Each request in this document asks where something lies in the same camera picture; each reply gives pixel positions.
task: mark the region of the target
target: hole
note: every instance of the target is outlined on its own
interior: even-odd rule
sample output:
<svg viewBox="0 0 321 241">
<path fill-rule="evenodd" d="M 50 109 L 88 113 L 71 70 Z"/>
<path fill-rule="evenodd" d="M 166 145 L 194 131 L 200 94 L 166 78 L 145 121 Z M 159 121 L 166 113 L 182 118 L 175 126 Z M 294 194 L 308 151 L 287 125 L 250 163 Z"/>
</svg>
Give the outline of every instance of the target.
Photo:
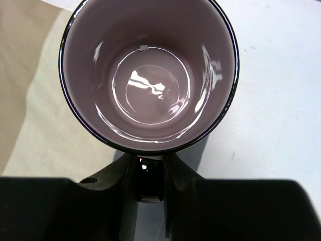
<svg viewBox="0 0 321 241">
<path fill-rule="evenodd" d="M 80 183 L 87 184 L 87 183 L 95 183 L 95 182 L 98 182 L 97 178 L 87 177 L 84 180 L 82 180 Z"/>
</svg>

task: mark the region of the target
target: glossy glaze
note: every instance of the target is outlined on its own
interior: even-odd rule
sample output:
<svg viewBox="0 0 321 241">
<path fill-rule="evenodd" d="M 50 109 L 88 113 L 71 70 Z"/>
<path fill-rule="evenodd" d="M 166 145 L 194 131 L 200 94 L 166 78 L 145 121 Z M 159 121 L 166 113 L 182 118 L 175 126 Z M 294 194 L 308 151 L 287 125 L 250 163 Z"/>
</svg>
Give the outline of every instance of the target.
<svg viewBox="0 0 321 241">
<path fill-rule="evenodd" d="M 239 63 L 227 18 L 215 2 L 180 1 L 84 1 L 67 26 L 66 99 L 115 148 L 182 149 L 207 135 L 232 101 Z"/>
</svg>

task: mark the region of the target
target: ceramic mug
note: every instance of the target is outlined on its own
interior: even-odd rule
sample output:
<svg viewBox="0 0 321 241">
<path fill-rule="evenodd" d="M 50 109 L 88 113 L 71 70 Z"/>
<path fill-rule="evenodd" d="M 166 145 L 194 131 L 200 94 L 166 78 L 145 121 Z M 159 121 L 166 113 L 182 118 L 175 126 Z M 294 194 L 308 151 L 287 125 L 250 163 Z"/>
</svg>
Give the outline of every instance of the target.
<svg viewBox="0 0 321 241">
<path fill-rule="evenodd" d="M 64 32 L 59 74 L 69 107 L 97 139 L 163 155 L 222 120 L 239 53 L 213 0 L 84 0 Z"/>
</svg>

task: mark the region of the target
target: black rim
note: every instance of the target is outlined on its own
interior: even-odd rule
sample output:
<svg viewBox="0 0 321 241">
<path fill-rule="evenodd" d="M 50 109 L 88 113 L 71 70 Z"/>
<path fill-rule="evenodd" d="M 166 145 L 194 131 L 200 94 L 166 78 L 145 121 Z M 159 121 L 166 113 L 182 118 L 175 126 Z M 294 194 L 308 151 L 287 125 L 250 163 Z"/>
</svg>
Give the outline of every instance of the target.
<svg viewBox="0 0 321 241">
<path fill-rule="evenodd" d="M 187 147 L 190 147 L 192 145 L 194 145 L 195 143 L 199 142 L 200 140 L 202 140 L 204 137 L 206 137 L 223 119 L 223 117 L 225 116 L 226 112 L 228 111 L 229 107 L 231 106 L 233 97 L 235 95 L 235 91 L 236 91 L 236 87 L 237 87 L 237 83 L 238 83 L 238 78 L 239 78 L 239 69 L 240 69 L 240 61 L 239 61 L 239 51 L 238 51 L 238 46 L 237 46 L 237 42 L 236 42 L 236 37 L 235 37 L 235 33 L 234 30 L 232 29 L 231 23 L 228 20 L 227 16 L 225 15 L 225 13 L 223 12 L 223 10 L 221 9 L 221 7 L 217 4 L 217 2 L 215 0 L 209 0 L 209 2 L 213 5 L 213 7 L 215 7 L 215 9 L 218 11 L 218 13 L 221 15 L 221 17 L 223 18 L 226 27 L 229 30 L 230 33 L 230 37 L 231 40 L 233 42 L 233 49 L 234 49 L 234 64 L 235 64 L 235 72 L 234 72 L 234 79 L 233 79 L 233 83 L 232 83 L 232 88 L 230 91 L 230 95 L 227 99 L 227 102 L 223 108 L 223 110 L 221 111 L 220 115 L 216 118 L 216 120 L 211 124 L 211 126 L 209 128 L 207 128 L 207 130 L 205 130 L 203 133 L 201 133 L 199 136 L 197 136 L 196 138 L 194 138 L 193 140 L 178 146 L 178 147 L 174 147 L 174 148 L 170 148 L 170 149 L 166 149 L 166 150 L 161 150 L 161 151 L 142 151 L 142 150 L 135 150 L 135 149 L 131 149 L 131 148 L 127 148 L 127 147 L 123 147 L 119 144 L 116 144 L 108 139 L 106 139 L 105 137 L 103 137 L 102 135 L 100 135 L 97 131 L 95 131 L 83 118 L 82 116 L 79 114 L 79 112 L 77 111 L 76 107 L 74 106 L 69 93 L 67 91 L 67 86 L 66 86 L 66 82 L 65 82 L 65 77 L 64 77 L 64 68 L 63 68 L 63 57 L 64 57 L 64 49 L 65 49 L 65 43 L 66 43 L 66 39 L 69 33 L 69 30 L 72 26 L 72 23 L 74 22 L 74 20 L 76 19 L 78 12 L 84 7 L 84 5 L 88 2 L 88 0 L 83 0 L 80 5 L 76 8 L 74 14 L 72 15 L 72 17 L 69 19 L 67 27 L 64 31 L 62 40 L 61 40 L 61 45 L 60 45 L 60 49 L 59 49 L 59 77 L 60 77 L 60 83 L 61 83 L 61 87 L 62 90 L 64 92 L 65 95 L 65 99 L 71 109 L 71 111 L 73 112 L 73 114 L 75 115 L 75 117 L 78 119 L 78 121 L 82 124 L 82 126 L 84 128 L 87 129 L 87 131 L 89 131 L 94 137 L 96 137 L 97 139 L 99 139 L 100 141 L 102 141 L 103 143 L 107 144 L 110 147 L 113 147 L 115 149 L 118 149 L 122 152 L 126 152 L 126 153 L 131 153 L 131 154 L 136 154 L 136 155 L 144 155 L 144 156 L 160 156 L 160 155 L 165 155 L 165 154 L 169 154 L 169 153 L 173 153 L 173 152 L 178 152 L 182 149 L 185 149 Z"/>
</svg>

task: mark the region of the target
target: tan paper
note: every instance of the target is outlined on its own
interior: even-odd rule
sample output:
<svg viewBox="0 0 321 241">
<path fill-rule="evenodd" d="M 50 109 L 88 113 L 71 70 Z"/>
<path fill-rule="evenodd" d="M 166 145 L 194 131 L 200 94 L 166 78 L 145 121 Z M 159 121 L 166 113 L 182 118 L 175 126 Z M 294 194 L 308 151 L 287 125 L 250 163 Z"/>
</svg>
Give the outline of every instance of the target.
<svg viewBox="0 0 321 241">
<path fill-rule="evenodd" d="M 0 1 L 0 173 L 77 181 L 112 161 L 65 102 L 58 51 L 71 12 L 40 0 Z"/>
</svg>

